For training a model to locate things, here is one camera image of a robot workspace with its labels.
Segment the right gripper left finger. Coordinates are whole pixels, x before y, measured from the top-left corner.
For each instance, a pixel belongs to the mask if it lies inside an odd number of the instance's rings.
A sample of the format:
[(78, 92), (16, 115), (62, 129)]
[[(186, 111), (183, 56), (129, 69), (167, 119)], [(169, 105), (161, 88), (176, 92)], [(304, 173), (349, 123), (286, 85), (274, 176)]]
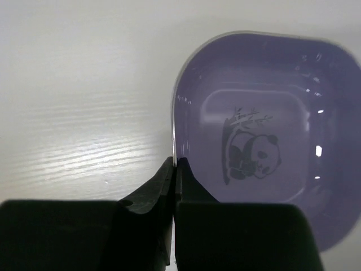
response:
[(118, 201), (1, 204), (2, 270), (165, 270), (170, 264), (174, 167)]

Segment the purple plate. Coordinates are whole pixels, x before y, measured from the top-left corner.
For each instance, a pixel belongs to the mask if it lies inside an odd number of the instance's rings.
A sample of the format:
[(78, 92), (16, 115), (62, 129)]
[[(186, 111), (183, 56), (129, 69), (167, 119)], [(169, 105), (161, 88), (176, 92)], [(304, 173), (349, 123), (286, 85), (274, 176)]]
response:
[(321, 251), (360, 217), (360, 63), (316, 38), (229, 32), (184, 64), (174, 163), (217, 201), (299, 207)]

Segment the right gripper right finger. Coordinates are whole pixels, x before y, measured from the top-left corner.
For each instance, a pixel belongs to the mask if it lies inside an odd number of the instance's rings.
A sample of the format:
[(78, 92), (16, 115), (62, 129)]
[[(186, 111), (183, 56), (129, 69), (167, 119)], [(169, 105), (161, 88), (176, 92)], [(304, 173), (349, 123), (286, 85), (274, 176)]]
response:
[(290, 204), (220, 203), (178, 161), (178, 270), (323, 270), (311, 227)]

